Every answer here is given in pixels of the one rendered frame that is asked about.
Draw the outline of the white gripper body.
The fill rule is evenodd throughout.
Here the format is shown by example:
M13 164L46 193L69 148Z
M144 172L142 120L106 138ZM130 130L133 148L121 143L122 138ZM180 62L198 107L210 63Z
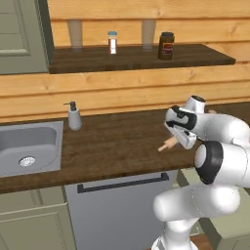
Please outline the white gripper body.
M191 149L197 139L197 136L194 133L186 129L177 129L175 137L184 149Z

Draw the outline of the wooden rolling pin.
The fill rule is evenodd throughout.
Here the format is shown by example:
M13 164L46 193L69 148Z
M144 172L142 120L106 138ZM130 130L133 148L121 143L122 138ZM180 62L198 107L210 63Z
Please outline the wooden rolling pin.
M192 132L195 124L197 122L197 114L193 110L188 110L185 108L181 108L177 105L169 108L165 115L164 126L171 133L172 137L167 139L163 146L161 146L158 150L162 151L164 149L170 149L176 144L179 144L176 135L177 129L186 129Z

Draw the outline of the green open drawer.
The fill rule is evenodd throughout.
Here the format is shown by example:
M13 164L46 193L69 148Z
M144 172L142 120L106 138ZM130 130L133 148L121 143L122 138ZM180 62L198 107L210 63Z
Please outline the green open drawer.
M201 218L191 232L204 233L213 250L250 250L250 195L240 187L240 205L236 212L218 217Z

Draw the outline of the green false drawer front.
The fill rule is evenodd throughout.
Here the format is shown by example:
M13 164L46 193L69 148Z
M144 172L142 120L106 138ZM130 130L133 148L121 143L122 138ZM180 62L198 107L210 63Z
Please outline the green false drawer front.
M66 204L64 187L45 187L0 194L0 214Z

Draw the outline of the dark brown jar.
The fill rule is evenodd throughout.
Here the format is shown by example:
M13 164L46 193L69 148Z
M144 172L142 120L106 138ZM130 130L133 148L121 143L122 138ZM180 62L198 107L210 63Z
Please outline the dark brown jar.
M158 57L171 60L173 56L175 36L173 32L162 32L159 39Z

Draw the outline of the grey dishwasher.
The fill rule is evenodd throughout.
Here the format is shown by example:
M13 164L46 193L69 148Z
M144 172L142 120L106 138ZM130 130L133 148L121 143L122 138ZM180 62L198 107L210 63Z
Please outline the grey dishwasher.
M167 173L168 181L78 193L85 188L157 178ZM146 250L163 231L156 219L154 197L170 189L177 172L152 174L67 185L68 201L77 250Z

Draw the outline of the grey soap dispenser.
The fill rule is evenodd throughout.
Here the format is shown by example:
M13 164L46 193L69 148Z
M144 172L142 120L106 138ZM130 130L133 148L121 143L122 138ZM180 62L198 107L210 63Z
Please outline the grey soap dispenser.
M76 102L69 103L68 110L68 126L72 131L78 131L82 127L82 118L79 109L76 107Z

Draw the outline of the white blue-lidded spice jar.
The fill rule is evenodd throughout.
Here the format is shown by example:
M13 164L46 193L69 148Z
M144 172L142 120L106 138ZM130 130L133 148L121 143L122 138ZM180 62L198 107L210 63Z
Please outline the white blue-lidded spice jar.
M107 36L108 36L109 53L111 55L115 55L117 53L117 32L109 31L107 33Z

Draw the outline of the grey steel sink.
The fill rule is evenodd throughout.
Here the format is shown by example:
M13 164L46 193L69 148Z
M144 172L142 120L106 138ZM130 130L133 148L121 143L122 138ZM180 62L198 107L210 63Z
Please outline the grey steel sink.
M0 126L0 177L59 171L63 122Z

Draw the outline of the green cupboard door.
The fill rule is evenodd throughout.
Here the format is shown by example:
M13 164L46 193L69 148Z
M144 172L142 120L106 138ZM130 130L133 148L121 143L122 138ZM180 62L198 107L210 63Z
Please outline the green cupboard door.
M1 213L0 250L76 250L67 204Z

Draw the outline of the dark wooden wall shelf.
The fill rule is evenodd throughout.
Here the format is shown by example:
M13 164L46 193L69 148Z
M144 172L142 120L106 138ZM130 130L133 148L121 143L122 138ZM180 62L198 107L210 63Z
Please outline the dark wooden wall shelf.
M158 58L157 46L150 51L142 46L121 46L116 55L111 55L108 47L88 47L80 51L56 49L49 71L60 74L230 64L235 64L234 58L202 44L175 45L170 61Z

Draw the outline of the beige shelf bracket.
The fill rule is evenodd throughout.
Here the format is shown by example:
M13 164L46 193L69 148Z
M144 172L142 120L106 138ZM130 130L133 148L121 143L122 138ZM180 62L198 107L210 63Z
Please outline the beige shelf bracket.
M142 46L145 50L152 49L155 27L155 20L142 20Z
M82 48L82 21L69 20L67 22L71 47L74 50Z

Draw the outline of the green wall cupboard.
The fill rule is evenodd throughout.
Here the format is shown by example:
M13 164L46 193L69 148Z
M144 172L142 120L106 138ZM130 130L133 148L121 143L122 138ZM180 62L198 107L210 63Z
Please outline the green wall cupboard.
M47 0L0 0L0 75L48 72L54 49Z

